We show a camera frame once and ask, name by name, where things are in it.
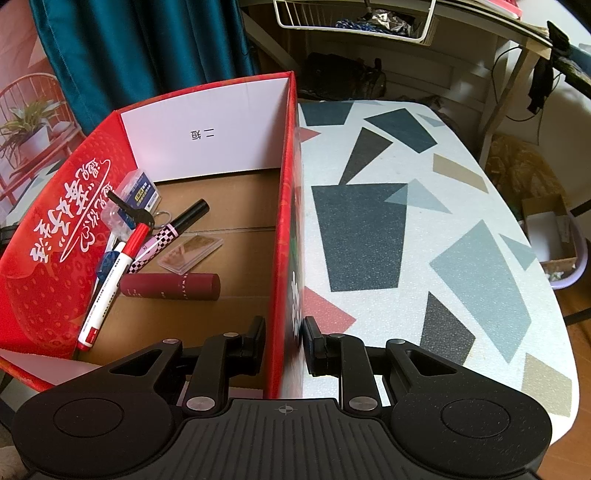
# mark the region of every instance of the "red triangle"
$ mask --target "red triangle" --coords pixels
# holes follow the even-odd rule
[[[300,142],[305,142],[310,138],[314,138],[316,135],[320,135],[320,132],[315,132],[309,128],[300,127]]]
[[[304,315],[311,315],[322,333],[345,333],[356,320],[315,291],[304,287]]]

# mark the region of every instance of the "wooden floor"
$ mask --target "wooden floor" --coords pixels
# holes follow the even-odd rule
[[[563,315],[591,307],[591,268],[572,287],[556,292]],[[543,480],[591,479],[591,320],[571,325],[570,343],[579,374],[579,413],[573,428],[550,447],[538,474]]]

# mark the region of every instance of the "cardboard box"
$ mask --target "cardboard box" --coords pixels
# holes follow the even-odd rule
[[[197,231],[224,239],[192,269],[219,274],[220,299],[119,296],[94,347],[79,359],[104,365],[165,338],[201,345],[212,335],[245,332],[262,315],[264,372],[233,385],[298,396],[304,360],[296,99],[294,75],[278,73],[189,88],[107,117],[45,187],[0,260],[0,348],[71,357],[109,235],[98,214],[108,190],[141,168],[162,194],[158,210],[175,217],[200,198],[209,203],[210,212],[173,245]],[[165,271],[159,256],[142,272]],[[1,358],[0,365],[18,369]]]
[[[525,199],[522,202],[525,234],[544,272],[570,273],[577,261],[570,217],[561,195]]]

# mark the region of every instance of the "plastic case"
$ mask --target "plastic case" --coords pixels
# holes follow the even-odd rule
[[[150,213],[154,213],[161,199],[154,183],[140,169],[130,171],[115,189],[115,193],[133,208],[144,208]],[[107,201],[100,213],[100,219],[123,241],[129,239],[135,228],[134,221],[111,200]]]
[[[222,238],[195,235],[158,260],[158,265],[178,275],[185,275],[196,264],[222,245]]]

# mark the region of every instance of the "metal screw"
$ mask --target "metal screw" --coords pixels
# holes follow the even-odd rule
[[[359,411],[372,411],[378,406],[376,399],[371,397],[355,397],[349,400],[349,407]]]
[[[187,400],[187,408],[196,411],[208,411],[216,406],[216,401],[209,397],[193,397]]]

